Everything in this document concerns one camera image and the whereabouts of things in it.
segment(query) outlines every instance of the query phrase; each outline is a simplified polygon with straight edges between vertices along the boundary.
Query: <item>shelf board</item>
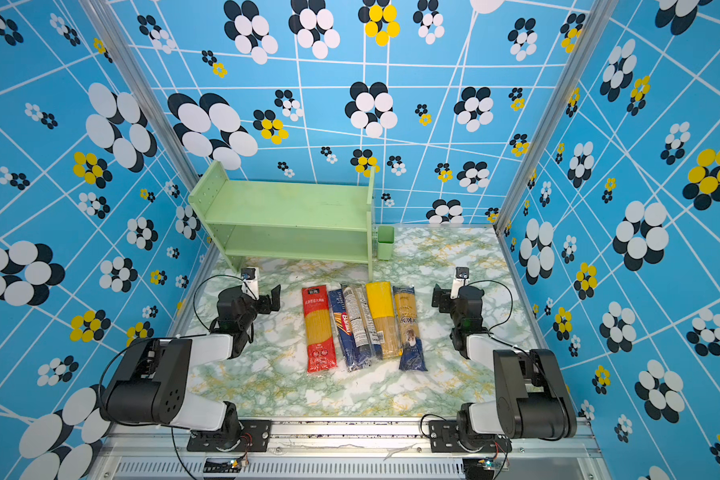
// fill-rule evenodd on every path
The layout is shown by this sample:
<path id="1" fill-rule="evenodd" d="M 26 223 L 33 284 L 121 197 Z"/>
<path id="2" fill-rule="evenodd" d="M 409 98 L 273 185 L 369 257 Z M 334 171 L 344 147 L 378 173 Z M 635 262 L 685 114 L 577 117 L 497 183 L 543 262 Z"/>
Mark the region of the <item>shelf board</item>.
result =
<path id="1" fill-rule="evenodd" d="M 367 264 L 368 242 L 365 231 L 237 225 L 224 254 Z"/>
<path id="2" fill-rule="evenodd" d="M 229 180 L 205 219 L 208 224 L 365 232 L 367 196 L 367 187 Z"/>

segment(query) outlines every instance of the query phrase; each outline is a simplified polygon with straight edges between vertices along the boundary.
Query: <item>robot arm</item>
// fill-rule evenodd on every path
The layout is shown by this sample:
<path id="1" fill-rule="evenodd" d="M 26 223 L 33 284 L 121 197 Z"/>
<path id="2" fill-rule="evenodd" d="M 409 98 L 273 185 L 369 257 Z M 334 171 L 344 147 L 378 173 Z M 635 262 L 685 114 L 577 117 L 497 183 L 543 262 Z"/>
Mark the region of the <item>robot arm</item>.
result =
<path id="1" fill-rule="evenodd" d="M 489 336 L 483 326 L 482 295 L 463 284 L 465 268 L 457 268 L 458 294 L 435 285 L 432 306 L 450 313 L 454 323 L 451 341 L 468 360 L 494 371 L 496 401 L 465 403 L 457 415 L 459 440 L 469 449 L 481 449 L 496 436 L 559 439 L 576 434 L 576 415 L 554 354 L 549 350 L 525 352 Z"/>
<path id="2" fill-rule="evenodd" d="M 102 395 L 102 417 L 133 426 L 189 429 L 188 449 L 193 440 L 201 450 L 236 446 L 243 424 L 235 405 L 195 395 L 186 384 L 191 367 L 238 357 L 253 341 L 256 316 L 280 310 L 280 285 L 270 296 L 259 295 L 257 274 L 257 269 L 243 269 L 246 293 L 234 286 L 219 294 L 219 317 L 211 322 L 209 335 L 135 340 Z"/>

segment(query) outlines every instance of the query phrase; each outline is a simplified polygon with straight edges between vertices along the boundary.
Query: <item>cable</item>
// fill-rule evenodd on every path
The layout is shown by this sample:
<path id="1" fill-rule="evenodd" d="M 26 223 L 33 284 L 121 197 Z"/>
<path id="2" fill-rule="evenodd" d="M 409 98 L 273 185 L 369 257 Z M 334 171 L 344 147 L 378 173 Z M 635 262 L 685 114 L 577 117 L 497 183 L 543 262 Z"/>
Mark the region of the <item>cable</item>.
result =
<path id="1" fill-rule="evenodd" d="M 491 331 L 491 330 L 493 330 L 493 329 L 496 328 L 497 326 L 503 325 L 503 324 L 505 324 L 506 322 L 509 321 L 509 318 L 512 316 L 512 309 L 514 308 L 514 297 L 512 296 L 512 290 L 509 290 L 509 287 L 508 287 L 508 286 L 506 286 L 505 284 L 503 284 L 503 283 L 501 283 L 501 282 L 499 282 L 499 281 L 497 281 L 497 280 L 478 280 L 477 282 L 470 282 L 470 283 L 468 283 L 468 285 L 473 285 L 473 284 L 475 284 L 475 283 L 483 283 L 483 282 L 498 283 L 499 285 L 501 285 L 502 287 L 504 287 L 505 289 L 507 289 L 507 292 L 509 292 L 509 314 L 507 315 L 507 318 L 504 319 L 503 322 L 497 323 L 497 324 L 493 325 L 491 328 L 488 329 L 488 334 L 490 335 L 490 331 Z"/>
<path id="2" fill-rule="evenodd" d="M 202 282 L 200 282 L 200 284 L 199 284 L 199 285 L 197 286 L 197 288 L 195 289 L 195 293 L 192 295 L 192 310 L 195 311 L 195 316 L 197 317 L 197 320 L 200 322 L 200 324 L 201 324 L 202 326 L 204 326 L 204 327 L 206 328 L 206 330 L 208 330 L 209 332 L 211 331 L 211 329 L 210 329 L 208 326 L 206 326 L 205 323 L 202 322 L 202 320 L 201 320 L 201 318 L 200 318 L 200 315 L 197 314 L 197 293 L 200 292 L 200 288 L 202 287 L 202 284 L 203 284 L 203 283 L 207 282 L 208 280 L 211 280 L 212 278 L 217 278 L 218 276 L 228 276 L 229 278 L 234 278 L 234 279 L 240 280 L 240 281 L 242 282 L 242 284 L 246 286 L 246 288 L 247 288 L 248 291 L 251 293 L 251 295 L 253 295 L 253 291 L 252 291 L 252 290 L 250 289 L 250 287 L 246 284 L 246 282 L 245 282 L 242 278 L 240 278 L 239 276 L 227 275 L 227 274 L 218 274 L 218 275 L 209 276 L 208 278 L 206 278 L 205 280 L 203 280 Z"/>
<path id="3" fill-rule="evenodd" d="M 438 417 L 443 422 L 447 422 L 445 418 L 441 417 L 440 415 L 435 415 L 433 413 L 425 413 L 422 415 L 422 417 L 418 420 L 418 430 L 422 433 L 422 437 L 429 438 L 429 435 L 424 434 L 424 419 L 427 417 Z"/>
<path id="4" fill-rule="evenodd" d="M 496 442 L 496 447 L 497 447 L 497 448 L 501 448 L 501 447 L 499 446 L 498 442 Z M 494 475 L 494 477 L 493 477 L 492 480 L 496 480 L 496 478 L 498 478 L 498 476 L 501 475 L 501 473 L 504 471 L 504 466 L 507 465 L 507 457 L 509 456 L 509 451 L 508 451 L 508 450 L 504 450 L 503 448 L 501 448 L 501 451 L 504 452 L 504 461 L 501 463 L 501 467 L 500 467 L 499 470 L 497 471 L 496 475 Z"/>
<path id="5" fill-rule="evenodd" d="M 192 480 L 197 480 L 195 478 L 195 475 L 192 475 L 192 472 L 184 465 L 184 461 L 181 459 L 181 456 L 179 456 L 179 449 L 176 447 L 176 437 L 173 436 L 173 427 L 170 428 L 170 439 L 173 440 L 173 451 L 176 452 L 176 458 L 179 459 L 179 463 L 182 467 L 184 467 L 184 472 L 186 472 L 187 475 L 192 477 Z"/>

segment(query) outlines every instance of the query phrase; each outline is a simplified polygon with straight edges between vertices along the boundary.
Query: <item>red spaghetti package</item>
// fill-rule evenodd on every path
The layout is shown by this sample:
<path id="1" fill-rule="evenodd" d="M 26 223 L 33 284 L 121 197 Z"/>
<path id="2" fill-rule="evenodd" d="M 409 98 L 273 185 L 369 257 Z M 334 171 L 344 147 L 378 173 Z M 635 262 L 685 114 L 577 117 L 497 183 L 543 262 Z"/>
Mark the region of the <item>red spaghetti package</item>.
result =
<path id="1" fill-rule="evenodd" d="M 326 286 L 302 288 L 302 304 L 307 327 L 307 372 L 336 368 L 336 349 L 333 346 Z"/>

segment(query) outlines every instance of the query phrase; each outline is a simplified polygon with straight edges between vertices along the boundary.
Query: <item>green shelf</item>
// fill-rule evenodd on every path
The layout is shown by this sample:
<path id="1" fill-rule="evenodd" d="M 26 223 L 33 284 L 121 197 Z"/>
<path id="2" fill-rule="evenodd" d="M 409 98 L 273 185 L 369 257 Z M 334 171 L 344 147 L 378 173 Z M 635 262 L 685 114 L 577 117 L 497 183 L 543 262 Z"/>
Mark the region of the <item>green shelf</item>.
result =
<path id="1" fill-rule="evenodd" d="M 232 268 L 246 256 L 332 260 L 368 264 L 373 280 L 373 184 L 230 180 L 214 161 L 190 205 Z"/>

